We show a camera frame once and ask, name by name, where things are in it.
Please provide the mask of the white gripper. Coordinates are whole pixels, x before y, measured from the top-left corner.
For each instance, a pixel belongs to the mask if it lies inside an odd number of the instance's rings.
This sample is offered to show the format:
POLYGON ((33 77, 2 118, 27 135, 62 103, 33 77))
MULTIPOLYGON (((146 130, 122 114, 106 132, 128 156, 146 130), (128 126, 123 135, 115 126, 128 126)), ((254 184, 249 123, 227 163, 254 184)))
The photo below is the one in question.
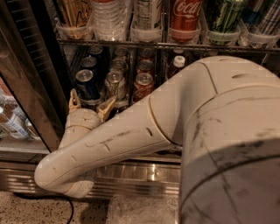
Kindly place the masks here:
POLYGON ((97 107, 97 113, 92 109, 80 108, 80 98, 77 95, 76 89, 73 88, 70 92, 68 103, 70 113, 66 119, 65 132, 59 148, 64 148, 76 142, 102 123, 105 123, 115 104, 116 97, 112 96, 97 107))

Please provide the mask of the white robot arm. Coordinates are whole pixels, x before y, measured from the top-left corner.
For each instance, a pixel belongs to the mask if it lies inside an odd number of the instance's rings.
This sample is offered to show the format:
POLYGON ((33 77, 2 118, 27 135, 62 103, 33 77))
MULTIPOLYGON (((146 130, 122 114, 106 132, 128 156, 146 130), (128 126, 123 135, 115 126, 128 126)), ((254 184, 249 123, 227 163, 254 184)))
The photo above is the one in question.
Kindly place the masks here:
POLYGON ((73 143, 46 156, 35 182, 75 198, 91 170, 182 149, 179 224, 280 224, 280 79, 230 56, 198 60, 73 143))

